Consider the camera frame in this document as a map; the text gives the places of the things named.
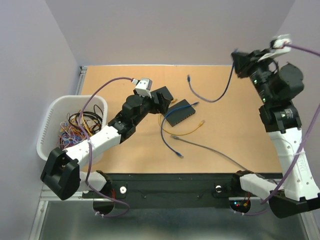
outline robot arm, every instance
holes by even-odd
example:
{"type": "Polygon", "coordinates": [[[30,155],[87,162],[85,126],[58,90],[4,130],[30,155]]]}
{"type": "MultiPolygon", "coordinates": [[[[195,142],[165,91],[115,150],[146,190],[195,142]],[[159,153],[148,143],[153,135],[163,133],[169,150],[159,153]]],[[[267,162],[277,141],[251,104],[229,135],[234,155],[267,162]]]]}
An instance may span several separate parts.
{"type": "MultiPolygon", "coordinates": [[[[231,54],[237,76],[249,77],[263,102],[259,109],[260,118],[275,146],[283,175],[302,142],[302,124],[292,99],[304,89],[303,74],[290,63],[279,69],[273,59],[291,50],[284,46],[288,43],[291,43],[289,35],[281,35],[271,42],[268,49],[231,54]],[[271,63],[276,65],[276,72],[269,70],[271,63]]],[[[277,186],[248,171],[237,172],[235,179],[235,188],[253,193],[261,199],[268,197],[277,186]]],[[[285,218],[320,208],[319,196],[320,190],[302,149],[288,178],[268,203],[277,217],[285,218]]]]}
{"type": "MultiPolygon", "coordinates": [[[[122,110],[107,126],[90,138],[92,158],[121,144],[135,131],[136,126],[149,113],[165,114],[173,97],[166,87],[152,91],[152,81],[147,78],[134,79],[134,94],[127,97],[122,110]]],[[[53,149],[46,161],[41,180],[62,200],[70,198],[77,191],[88,190],[85,184],[86,173],[80,172],[89,163],[89,144],[85,140],[75,146],[61,150],[53,149]]],[[[90,185],[100,191],[108,182],[102,172],[89,176],[90,185]]]]}

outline tan work surface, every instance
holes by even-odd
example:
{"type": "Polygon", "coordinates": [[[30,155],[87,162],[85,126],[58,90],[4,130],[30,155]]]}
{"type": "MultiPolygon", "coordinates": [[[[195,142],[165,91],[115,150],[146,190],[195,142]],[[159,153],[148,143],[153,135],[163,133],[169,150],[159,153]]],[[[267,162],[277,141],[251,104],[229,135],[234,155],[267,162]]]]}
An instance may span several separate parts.
{"type": "MultiPolygon", "coordinates": [[[[194,115],[174,127],[166,122],[165,129],[174,133],[189,132],[205,120],[198,130],[181,138],[221,151],[251,171],[280,173],[276,150],[259,117],[262,101],[249,79],[238,79],[233,74],[227,93],[216,103],[198,99],[189,89],[188,74],[198,94],[216,99],[226,87],[230,69],[230,66],[196,65],[89,66],[81,94],[91,95],[112,78],[149,78],[153,81],[152,90],[166,86],[178,101],[200,102],[194,107],[194,115]]],[[[98,93],[108,104],[107,121],[122,109],[134,87],[127,80],[119,80],[98,93]]],[[[164,137],[184,158],[165,146],[158,115],[148,114],[133,136],[104,152],[92,170],[106,173],[234,173],[241,170],[214,152],[172,139],[168,133],[164,133],[164,137]]]]}

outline white wall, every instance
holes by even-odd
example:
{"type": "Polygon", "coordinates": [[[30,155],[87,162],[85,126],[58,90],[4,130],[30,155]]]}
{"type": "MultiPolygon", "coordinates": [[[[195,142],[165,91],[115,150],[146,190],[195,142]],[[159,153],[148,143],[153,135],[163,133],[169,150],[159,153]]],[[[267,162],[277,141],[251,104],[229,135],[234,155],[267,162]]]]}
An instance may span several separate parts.
{"type": "Polygon", "coordinates": [[[44,162],[36,152],[49,104],[74,93],[78,64],[44,0],[0,7],[0,239],[29,239],[44,162]]]}
{"type": "Polygon", "coordinates": [[[294,0],[46,0],[81,66],[230,65],[268,46],[294,0]]]}
{"type": "MultiPolygon", "coordinates": [[[[282,24],[278,34],[291,33],[292,43],[295,45],[320,51],[320,1],[319,0],[296,0],[288,16],[282,24]]],[[[279,58],[284,64],[286,61],[299,67],[304,75],[304,91],[295,99],[304,132],[319,105],[319,65],[320,58],[292,50],[287,55],[279,58]]],[[[305,150],[312,174],[318,186],[320,186],[320,120],[317,121],[314,131],[311,133],[305,150]]],[[[318,226],[320,226],[320,211],[315,212],[318,226]]]]}

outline metal bolt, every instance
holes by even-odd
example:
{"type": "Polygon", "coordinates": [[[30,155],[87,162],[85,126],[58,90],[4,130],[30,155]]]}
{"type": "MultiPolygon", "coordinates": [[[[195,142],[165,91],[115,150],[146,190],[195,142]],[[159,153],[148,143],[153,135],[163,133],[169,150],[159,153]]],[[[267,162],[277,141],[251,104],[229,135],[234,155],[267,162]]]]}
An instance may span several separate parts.
{"type": "Polygon", "coordinates": [[[222,187],[220,185],[215,186],[215,191],[219,194],[222,192],[222,187]]]}

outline tangled wires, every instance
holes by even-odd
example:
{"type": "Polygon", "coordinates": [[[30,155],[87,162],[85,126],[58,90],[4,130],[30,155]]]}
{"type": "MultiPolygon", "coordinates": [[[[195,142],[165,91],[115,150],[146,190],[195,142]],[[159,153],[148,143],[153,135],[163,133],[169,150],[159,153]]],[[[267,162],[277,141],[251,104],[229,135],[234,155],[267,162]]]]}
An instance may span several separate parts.
{"type": "MultiPolygon", "coordinates": [[[[81,126],[90,136],[96,134],[102,128],[102,117],[97,114],[96,108],[100,110],[101,116],[103,116],[103,111],[98,105],[95,104],[93,106],[93,112],[84,111],[80,121],[81,126]]],[[[60,123],[58,142],[60,149],[64,150],[72,147],[86,139],[85,134],[81,131],[81,128],[78,125],[77,119],[79,116],[80,111],[72,115],[68,113],[66,116],[67,121],[60,123]]]]}

